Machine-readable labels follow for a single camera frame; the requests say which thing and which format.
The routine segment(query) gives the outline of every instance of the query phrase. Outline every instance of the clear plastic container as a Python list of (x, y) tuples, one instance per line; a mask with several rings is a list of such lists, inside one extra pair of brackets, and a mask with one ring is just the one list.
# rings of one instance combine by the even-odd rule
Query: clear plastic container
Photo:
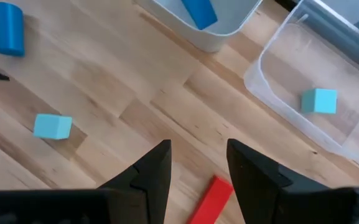
[(167, 27), (205, 52), (216, 52), (248, 21), (262, 0), (211, 0), (218, 22), (198, 30), (181, 0), (135, 0)]
[[(244, 82), (318, 145), (359, 162), (359, 0), (300, 1)], [(302, 114), (311, 88), (337, 90), (337, 113)]]

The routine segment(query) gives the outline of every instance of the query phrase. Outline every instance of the wooden floor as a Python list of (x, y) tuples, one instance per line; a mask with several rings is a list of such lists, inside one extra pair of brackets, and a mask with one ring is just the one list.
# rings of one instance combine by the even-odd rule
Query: wooden floor
[[(26, 57), (0, 55), (0, 189), (95, 188), (163, 139), (173, 163), (166, 223), (185, 223), (213, 174), (229, 179), (236, 138), (331, 187), (359, 165), (317, 147), (244, 87), (243, 74), (287, 12), (266, 0), (216, 54), (128, 0), (13, 0)], [(37, 113), (72, 116), (70, 138), (32, 136)], [(244, 223), (235, 195), (217, 223)]]

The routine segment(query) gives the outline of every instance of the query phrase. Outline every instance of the transparent plastic bin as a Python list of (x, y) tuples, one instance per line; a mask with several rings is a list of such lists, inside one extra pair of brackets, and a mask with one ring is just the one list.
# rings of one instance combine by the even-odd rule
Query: transparent plastic bin
[[(359, 163), (359, 0), (300, 1), (244, 82), (318, 145)], [(337, 90), (337, 113), (302, 114), (311, 88)]]
[(181, 0), (135, 0), (167, 27), (205, 52), (216, 52), (235, 35), (262, 0), (211, 0), (218, 22), (198, 30)]

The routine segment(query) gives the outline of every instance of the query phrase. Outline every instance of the light blue cube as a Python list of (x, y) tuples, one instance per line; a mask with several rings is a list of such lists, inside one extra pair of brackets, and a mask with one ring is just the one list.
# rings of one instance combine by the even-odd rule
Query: light blue cube
[(302, 94), (303, 113), (335, 114), (337, 110), (337, 91), (315, 88)]
[(70, 135), (73, 118), (55, 114), (37, 114), (33, 135), (46, 139), (66, 139)]

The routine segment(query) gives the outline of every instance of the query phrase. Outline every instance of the wood plank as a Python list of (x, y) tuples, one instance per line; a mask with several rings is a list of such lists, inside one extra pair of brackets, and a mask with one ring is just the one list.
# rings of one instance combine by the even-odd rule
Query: wood plank
[(92, 138), (87, 138), (81, 144), (71, 161), (78, 164), (97, 185), (104, 184), (132, 165)]
[(250, 146), (256, 145), (183, 88), (161, 90), (151, 104), (205, 145), (198, 147), (199, 150), (226, 172), (226, 142), (229, 138), (239, 139)]
[(0, 150), (0, 190), (48, 188), (40, 179)]
[[(15, 78), (10, 82), (0, 82), (0, 108), (21, 123), (29, 131), (34, 128), (35, 117), (39, 113), (60, 114), (33, 92), (21, 85)], [(70, 137), (64, 141), (44, 140), (48, 145), (66, 157), (72, 157), (86, 138), (86, 134), (75, 124)]]
[(93, 188), (95, 181), (0, 109), (0, 147), (53, 188)]
[[(208, 186), (210, 178), (214, 174), (230, 179), (228, 172), (224, 171), (221, 164), (211, 161), (205, 154), (191, 145), (186, 139), (177, 134), (170, 126), (166, 125), (156, 114), (140, 101), (133, 101), (120, 116), (126, 124), (141, 133), (150, 142), (160, 142), (162, 139), (172, 140), (173, 163), (180, 164), (180, 169), (173, 166), (171, 188), (175, 193), (175, 201), (186, 205), (189, 216), (195, 208), (198, 195), (201, 195)], [(232, 197), (224, 209), (220, 219), (226, 220), (231, 217), (234, 222), (241, 223), (240, 208), (235, 197)]]

